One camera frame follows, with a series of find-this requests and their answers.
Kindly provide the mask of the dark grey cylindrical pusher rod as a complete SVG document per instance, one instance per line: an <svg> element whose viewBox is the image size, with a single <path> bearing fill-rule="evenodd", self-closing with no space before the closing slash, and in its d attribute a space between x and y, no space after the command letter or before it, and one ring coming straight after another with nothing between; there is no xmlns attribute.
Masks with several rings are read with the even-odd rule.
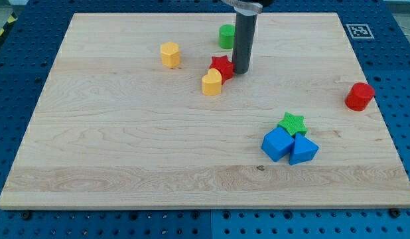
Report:
<svg viewBox="0 0 410 239"><path fill-rule="evenodd" d="M236 74L245 74L249 70L256 21L257 15L236 13L232 51L232 63Z"/></svg>

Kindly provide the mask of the silver clamp above rod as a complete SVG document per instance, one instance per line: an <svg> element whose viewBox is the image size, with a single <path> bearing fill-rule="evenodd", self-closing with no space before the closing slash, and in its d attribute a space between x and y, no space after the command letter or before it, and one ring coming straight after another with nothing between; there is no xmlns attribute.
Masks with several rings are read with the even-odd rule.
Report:
<svg viewBox="0 0 410 239"><path fill-rule="evenodd" d="M237 13L245 16L258 15L264 7L269 7L275 0L221 0L221 2L233 7Z"/></svg>

